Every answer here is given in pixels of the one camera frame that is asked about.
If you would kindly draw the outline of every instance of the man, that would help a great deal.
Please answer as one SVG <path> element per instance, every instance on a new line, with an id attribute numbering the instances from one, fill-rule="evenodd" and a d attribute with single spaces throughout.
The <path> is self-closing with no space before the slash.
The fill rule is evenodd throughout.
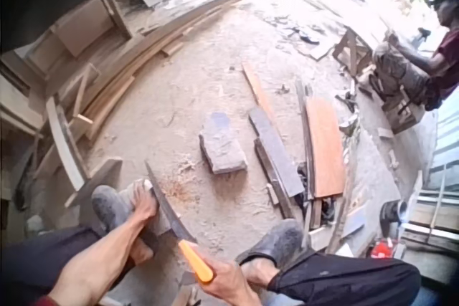
<path id="1" fill-rule="evenodd" d="M 87 306 L 120 281 L 134 264 L 153 256 L 143 227 L 156 215 L 158 203 L 137 185 L 129 211 L 107 186 L 93 193 L 93 207 L 108 233 L 96 239 L 90 229 L 43 234 L 4 250 L 3 305 Z M 236 262 L 217 259 L 198 246 L 197 254 L 215 278 L 202 289 L 236 306 L 261 301 L 250 284 L 279 296 L 274 305 L 410 305 L 420 288 L 420 273 L 397 259 L 353 259 L 300 249 L 303 229 L 282 220 Z"/>
<path id="2" fill-rule="evenodd" d="M 424 104 L 427 111 L 439 108 L 459 84 L 459 0 L 434 0 L 430 5 L 440 24 L 450 29 L 432 57 L 401 43 L 393 32 L 373 53 L 384 96 L 393 96 L 403 86 L 411 101 Z"/>

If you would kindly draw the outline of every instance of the hand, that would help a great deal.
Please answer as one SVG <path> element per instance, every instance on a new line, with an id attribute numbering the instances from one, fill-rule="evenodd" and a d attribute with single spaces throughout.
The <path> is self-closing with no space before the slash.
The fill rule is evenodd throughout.
<path id="1" fill-rule="evenodd" d="M 134 182 L 134 216 L 141 221 L 147 222 L 153 218 L 158 211 L 158 200 L 151 191 L 144 186 L 144 181 Z"/>
<path id="2" fill-rule="evenodd" d="M 210 283 L 199 282 L 201 288 L 207 294 L 234 306 L 261 306 L 258 295 L 250 288 L 240 266 L 236 262 L 215 259 L 197 245 L 192 245 L 191 247 L 214 271 L 215 278 Z"/>
<path id="3" fill-rule="evenodd" d="M 388 30 L 386 32 L 386 40 L 389 42 L 389 44 L 391 44 L 394 47 L 397 47 L 399 44 L 399 37 L 392 30 Z"/>

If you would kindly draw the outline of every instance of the concrete floor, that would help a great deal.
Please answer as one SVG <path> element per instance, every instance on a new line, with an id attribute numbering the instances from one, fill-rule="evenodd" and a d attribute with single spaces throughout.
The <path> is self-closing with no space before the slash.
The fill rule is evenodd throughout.
<path id="1" fill-rule="evenodd" d="M 340 120 L 351 115 L 334 99 L 337 90 L 350 84 L 347 75 L 340 75 L 338 62 L 331 55 L 320 62 L 303 56 L 274 26 L 261 19 L 270 6 L 278 9 L 282 1 L 288 8 L 297 0 L 244 0 L 207 29 L 188 37 L 171 58 L 153 58 L 85 154 L 89 169 L 107 156 L 123 158 L 120 190 L 146 175 L 143 160 L 148 159 L 189 231 L 211 253 L 228 259 L 252 246 L 281 219 L 270 204 L 267 181 L 253 149 L 255 131 L 248 112 L 255 100 L 241 62 L 249 62 L 260 78 L 285 147 L 296 163 L 305 158 L 295 93 L 297 76 L 312 85 L 315 95 L 333 103 Z M 282 85 L 290 92 L 276 93 Z M 365 240 L 365 234 L 379 227 L 382 202 L 410 194 L 417 171 L 430 160 L 436 128 L 435 116 L 426 114 L 420 125 L 383 142 L 377 128 L 388 128 L 388 124 L 379 100 L 371 101 L 362 94 L 357 100 L 362 133 L 354 198 L 360 204 L 367 201 L 368 222 L 350 238 L 353 249 Z M 206 116 L 214 111 L 226 112 L 230 118 L 247 156 L 247 171 L 222 176 L 211 173 L 198 134 Z M 396 171 L 388 167 L 390 148 L 400 162 Z M 78 222 L 77 209 L 68 212 L 62 207 L 68 196 L 68 180 L 62 169 L 53 183 L 36 197 L 36 205 L 40 205 L 37 209 L 46 209 L 56 227 Z M 161 237 L 155 258 L 134 269 L 111 294 L 135 306 L 170 305 L 185 267 L 174 238 L 166 234 Z M 203 305 L 217 304 L 215 299 L 201 295 Z"/>

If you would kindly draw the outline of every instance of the blade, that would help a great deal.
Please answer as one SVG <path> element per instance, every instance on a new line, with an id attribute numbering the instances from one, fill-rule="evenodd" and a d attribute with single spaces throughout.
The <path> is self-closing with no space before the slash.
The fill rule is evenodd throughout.
<path id="1" fill-rule="evenodd" d="M 153 171 L 150 168 L 150 165 L 147 161 L 145 161 L 146 170 L 148 171 L 148 178 L 150 179 L 151 185 L 153 186 L 151 190 L 155 195 L 156 199 L 159 202 L 159 206 L 162 208 L 166 218 L 169 220 L 171 224 L 171 229 L 174 234 L 179 239 L 186 239 L 189 242 L 197 243 L 197 240 L 188 232 L 186 227 L 181 222 L 180 218 L 177 216 L 176 212 L 172 209 L 171 204 L 167 201 L 166 196 L 161 191 L 161 187 L 158 184 L 155 176 L 153 175 Z"/>

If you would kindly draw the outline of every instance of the knife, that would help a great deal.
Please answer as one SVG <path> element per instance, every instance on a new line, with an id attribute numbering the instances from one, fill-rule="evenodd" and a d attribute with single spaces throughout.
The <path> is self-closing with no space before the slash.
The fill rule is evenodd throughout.
<path id="1" fill-rule="evenodd" d="M 158 200 L 159 206 L 162 208 L 166 218 L 169 220 L 173 233 L 179 239 L 180 250 L 188 260 L 189 265 L 194 270 L 198 278 L 203 283 L 211 282 L 214 278 L 214 272 L 190 246 L 191 243 L 197 243 L 197 240 L 188 232 L 176 212 L 172 209 L 171 204 L 167 201 L 167 198 L 162 192 L 161 187 L 153 175 L 153 171 L 147 161 L 145 161 L 145 167 L 148 171 L 148 178 L 150 179 L 152 185 L 151 191 L 153 191 L 156 200 Z"/>

